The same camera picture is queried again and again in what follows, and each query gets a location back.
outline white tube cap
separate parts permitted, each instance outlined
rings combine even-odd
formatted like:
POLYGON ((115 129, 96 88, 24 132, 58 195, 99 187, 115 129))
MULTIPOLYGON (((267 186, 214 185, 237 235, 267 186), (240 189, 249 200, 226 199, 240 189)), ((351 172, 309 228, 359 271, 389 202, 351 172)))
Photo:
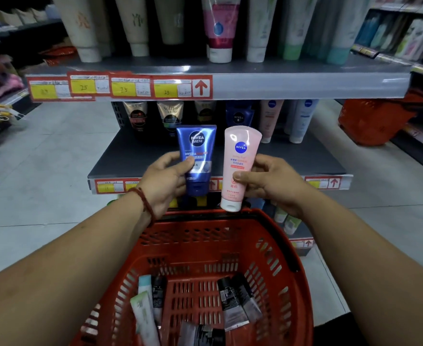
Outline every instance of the white tube cap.
POLYGON ((133 57, 148 57, 149 45, 148 44, 130 44, 131 53, 133 57))
POLYGON ((226 210, 228 212, 238 212, 242 209, 242 202, 232 202, 230 200, 226 200, 221 198, 221 209, 226 210))
POLYGON ((229 63, 232 60, 232 48, 210 48, 210 62, 229 63))
POLYGON ((246 52, 247 62, 262 63, 265 61, 266 47, 249 47, 246 52))
POLYGON ((299 144, 299 143, 303 142, 303 137, 293 137, 293 135, 290 135, 290 142, 295 143, 295 144, 299 144))
POLYGON ((83 63, 94 63, 102 61, 101 54, 99 53, 99 49, 97 47, 77 47, 76 50, 78 52, 78 55, 80 56, 80 60, 83 63))
POLYGON ((108 43, 99 43, 99 52, 102 57, 110 57, 112 55, 112 51, 110 49, 110 44, 108 43))

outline red basket on shelf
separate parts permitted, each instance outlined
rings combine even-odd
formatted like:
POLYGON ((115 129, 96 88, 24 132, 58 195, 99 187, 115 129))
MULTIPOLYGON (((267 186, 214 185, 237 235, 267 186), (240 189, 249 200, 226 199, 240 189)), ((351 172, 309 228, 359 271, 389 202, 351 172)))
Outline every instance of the red basket on shelf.
POLYGON ((174 212, 139 238, 71 346, 142 345, 130 298, 138 278, 163 274, 168 285, 161 344, 178 344, 181 321, 223 328, 217 280, 244 273, 263 319, 226 333, 226 345, 311 345, 309 287, 285 233, 263 211, 174 212))
POLYGON ((403 99, 347 99, 338 122, 354 142, 379 146, 422 108, 423 92, 412 88, 403 99))

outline tile floor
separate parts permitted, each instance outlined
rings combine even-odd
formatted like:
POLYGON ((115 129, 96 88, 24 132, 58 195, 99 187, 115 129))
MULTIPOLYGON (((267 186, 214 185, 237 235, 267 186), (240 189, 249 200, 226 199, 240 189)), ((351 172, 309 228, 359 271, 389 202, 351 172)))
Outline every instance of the tile floor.
MULTIPOLYGON (((423 265, 423 166, 389 143, 355 145, 337 126, 341 106, 320 102, 311 131, 354 174, 329 195, 423 265)), ((86 176, 118 125, 110 103, 47 103, 0 135, 0 270, 114 199, 93 196, 86 176)), ((302 258, 316 325, 348 311, 317 248, 302 258)))

